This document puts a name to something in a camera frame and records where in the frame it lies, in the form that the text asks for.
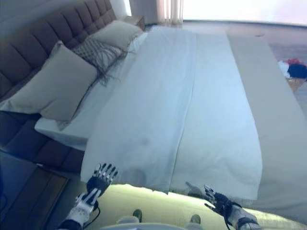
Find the nightstand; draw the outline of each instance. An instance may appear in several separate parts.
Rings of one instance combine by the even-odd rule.
[[[143,16],[126,16],[121,20],[129,24],[136,25],[145,31],[145,22]]]

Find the tufted headboard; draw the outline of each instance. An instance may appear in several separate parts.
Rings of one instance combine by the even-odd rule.
[[[14,95],[40,70],[61,40],[73,48],[115,20],[110,0],[70,5],[30,25],[0,46],[0,101]],[[0,111],[0,150],[36,163],[79,172],[84,152],[35,131],[39,114]]]

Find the white pillow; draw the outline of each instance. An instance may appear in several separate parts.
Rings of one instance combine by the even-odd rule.
[[[42,69],[0,110],[69,121],[97,77],[97,70],[57,42]]]
[[[139,27],[115,20],[102,30],[91,35],[91,38],[127,51],[131,41],[140,33],[142,33],[142,30]]]

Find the white duvet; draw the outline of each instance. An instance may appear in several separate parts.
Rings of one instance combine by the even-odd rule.
[[[82,181],[88,181],[98,162],[111,162],[119,169],[117,183],[169,191],[192,94],[195,48],[193,33],[151,30],[98,115],[83,159]]]
[[[98,162],[119,168],[116,183],[166,193],[209,184],[257,199],[258,135],[227,36],[152,29],[98,115],[83,181]]]
[[[199,34],[193,96],[171,189],[211,186],[236,201],[257,199],[259,138],[226,34]]]

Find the decorative pillow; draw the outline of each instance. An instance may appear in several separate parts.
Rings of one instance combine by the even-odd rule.
[[[15,95],[0,103],[0,110],[71,120],[97,70],[57,42],[42,69]]]
[[[101,78],[105,84],[108,80],[106,71],[123,54],[121,49],[91,38],[87,38],[72,51],[95,66],[99,71],[99,78]]]
[[[140,33],[142,33],[142,30],[139,27],[115,20],[102,30],[91,35],[91,38],[127,51],[131,41]]]

